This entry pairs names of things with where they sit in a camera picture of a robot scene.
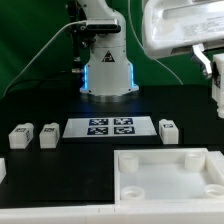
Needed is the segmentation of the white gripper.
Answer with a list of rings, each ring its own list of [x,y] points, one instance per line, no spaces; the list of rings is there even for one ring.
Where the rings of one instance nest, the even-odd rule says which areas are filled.
[[[224,47],[224,0],[148,0],[142,18],[145,54],[159,59],[188,53],[206,79],[212,63],[205,50]]]

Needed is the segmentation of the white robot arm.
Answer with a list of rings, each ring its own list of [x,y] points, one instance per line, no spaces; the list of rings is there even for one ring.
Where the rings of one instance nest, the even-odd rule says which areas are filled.
[[[77,0],[84,10],[83,31],[94,36],[80,92],[101,102],[139,90],[126,56],[130,21],[106,0]],[[142,0],[142,49],[151,59],[190,53],[205,77],[212,76],[206,50],[224,46],[224,0]]]

